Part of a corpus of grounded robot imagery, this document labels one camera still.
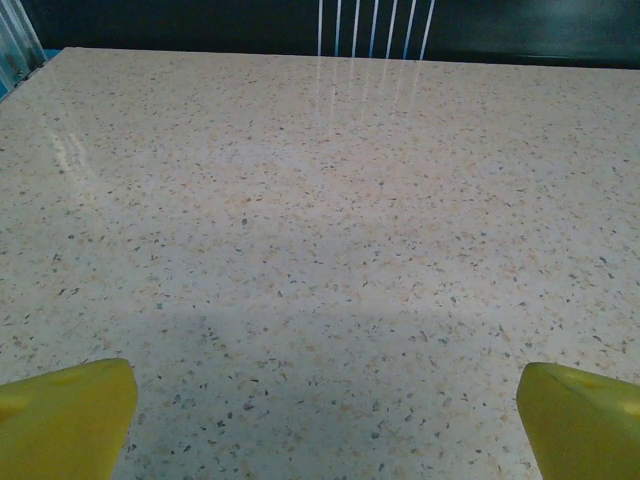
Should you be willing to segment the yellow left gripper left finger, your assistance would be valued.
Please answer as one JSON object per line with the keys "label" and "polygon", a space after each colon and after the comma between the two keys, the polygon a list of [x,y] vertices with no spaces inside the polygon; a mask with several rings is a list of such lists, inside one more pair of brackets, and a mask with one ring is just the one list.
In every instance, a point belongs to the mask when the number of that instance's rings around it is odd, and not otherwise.
{"label": "yellow left gripper left finger", "polygon": [[1,477],[109,479],[137,398],[121,358],[2,385]]}

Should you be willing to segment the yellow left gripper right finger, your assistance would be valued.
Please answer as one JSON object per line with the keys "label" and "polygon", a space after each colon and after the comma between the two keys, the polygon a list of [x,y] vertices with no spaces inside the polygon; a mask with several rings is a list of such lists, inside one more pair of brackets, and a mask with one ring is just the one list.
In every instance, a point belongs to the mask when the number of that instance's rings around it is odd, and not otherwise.
{"label": "yellow left gripper right finger", "polygon": [[532,362],[516,401],[544,479],[639,478],[638,385]]}

